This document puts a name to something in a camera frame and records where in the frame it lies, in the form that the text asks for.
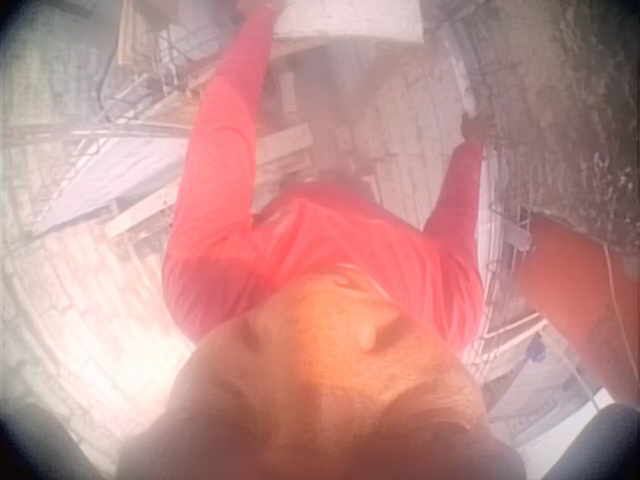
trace white panel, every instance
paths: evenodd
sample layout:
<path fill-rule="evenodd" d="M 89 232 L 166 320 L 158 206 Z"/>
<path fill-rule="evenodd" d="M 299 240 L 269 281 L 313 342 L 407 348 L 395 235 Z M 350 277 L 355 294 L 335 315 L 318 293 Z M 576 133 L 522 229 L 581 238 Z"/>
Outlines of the white panel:
<path fill-rule="evenodd" d="M 422 42 L 418 0 L 290 0 L 276 36 L 370 37 Z"/>

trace red shirt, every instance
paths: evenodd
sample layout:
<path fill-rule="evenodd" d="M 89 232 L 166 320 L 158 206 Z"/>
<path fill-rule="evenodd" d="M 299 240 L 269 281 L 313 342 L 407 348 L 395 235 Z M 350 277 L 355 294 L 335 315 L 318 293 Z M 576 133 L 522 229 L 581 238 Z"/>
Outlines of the red shirt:
<path fill-rule="evenodd" d="M 454 151 L 423 231 L 328 183 L 294 187 L 254 220 L 254 122 L 272 33 L 270 9 L 258 9 L 203 97 L 163 271 L 173 318 L 198 341 L 297 276 L 348 264 L 460 351 L 482 310 L 475 242 L 482 149 Z"/>

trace man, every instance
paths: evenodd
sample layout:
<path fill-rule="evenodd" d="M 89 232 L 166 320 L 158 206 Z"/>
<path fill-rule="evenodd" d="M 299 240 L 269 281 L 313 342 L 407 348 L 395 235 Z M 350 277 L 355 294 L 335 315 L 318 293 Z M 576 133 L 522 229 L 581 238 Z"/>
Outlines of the man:
<path fill-rule="evenodd" d="M 164 265 L 167 305 L 198 347 L 119 478 L 524 478 L 456 356 L 482 309 L 482 129 L 465 122 L 423 231 L 324 182 L 254 219 L 276 9 L 253 3 L 202 99 Z"/>

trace cable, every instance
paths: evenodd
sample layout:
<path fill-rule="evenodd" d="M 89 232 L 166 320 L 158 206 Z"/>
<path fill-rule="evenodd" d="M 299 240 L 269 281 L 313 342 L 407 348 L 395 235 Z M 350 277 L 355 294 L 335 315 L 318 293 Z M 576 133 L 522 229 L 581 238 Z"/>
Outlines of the cable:
<path fill-rule="evenodd" d="M 560 359 L 562 360 L 562 362 L 567 366 L 567 368 L 571 371 L 571 373 L 576 377 L 576 380 L 578 380 L 578 383 L 580 384 L 582 389 L 589 396 L 589 400 L 591 401 L 591 403 L 595 407 L 596 412 L 599 412 L 600 411 L 600 406 L 598 405 L 598 402 L 596 402 L 596 399 L 593 396 L 593 392 L 589 388 L 589 385 L 587 385 L 587 382 L 584 381 L 584 378 L 582 378 L 582 375 L 580 375 L 580 373 L 578 372 L 576 367 L 573 366 L 573 364 L 571 363 L 571 360 L 569 360 L 567 358 L 567 355 L 564 353 L 564 351 L 558 346 L 558 344 L 555 342 L 555 340 L 553 340 L 551 338 L 551 336 L 547 332 L 544 331 L 544 329 L 540 330 L 539 333 L 540 333 L 540 336 L 542 338 L 544 338 L 549 343 L 549 345 L 551 345 L 551 348 L 553 350 L 555 350 L 555 352 L 560 356 Z"/>
<path fill-rule="evenodd" d="M 629 338 L 627 337 L 627 331 L 624 328 L 624 322 L 622 321 L 622 312 L 620 311 L 620 305 L 618 304 L 618 298 L 616 297 L 616 289 L 613 284 L 613 268 L 611 267 L 611 256 L 609 255 L 609 247 L 602 245 L 604 250 L 604 258 L 607 261 L 607 273 L 609 275 L 609 291 L 611 292 L 611 300 L 613 303 L 613 309 L 615 310 L 616 319 L 618 320 L 618 327 L 620 328 L 620 334 L 622 335 L 622 341 L 624 343 L 624 349 L 627 352 L 627 358 L 631 364 L 633 375 L 635 376 L 636 383 L 638 383 L 638 366 L 633 359 L 633 353 L 631 353 L 631 345 L 629 345 Z"/>

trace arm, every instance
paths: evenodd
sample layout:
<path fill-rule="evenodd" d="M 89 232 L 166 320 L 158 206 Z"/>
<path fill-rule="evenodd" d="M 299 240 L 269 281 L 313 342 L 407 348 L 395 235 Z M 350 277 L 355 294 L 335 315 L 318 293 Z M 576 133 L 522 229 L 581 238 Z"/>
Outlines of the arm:
<path fill-rule="evenodd" d="M 255 116 L 273 13 L 258 7 L 221 60 L 193 128 L 162 273 L 166 305 L 192 340 L 233 314 L 253 274 Z"/>
<path fill-rule="evenodd" d="M 476 338 L 483 308 L 476 229 L 486 135 L 486 127 L 479 120 L 465 119 L 466 141 L 453 151 L 440 197 L 424 227 L 424 235 L 442 252 L 443 311 L 435 327 L 457 352 Z"/>
<path fill-rule="evenodd" d="M 438 202 L 423 230 L 448 253 L 474 269 L 477 269 L 476 229 L 483 149 L 488 134 L 482 119 L 464 117 L 465 142 L 453 151 Z"/>
<path fill-rule="evenodd" d="M 167 256 L 191 259 L 230 231 L 251 228 L 255 117 L 273 35 L 258 8 L 220 61 L 189 142 Z"/>

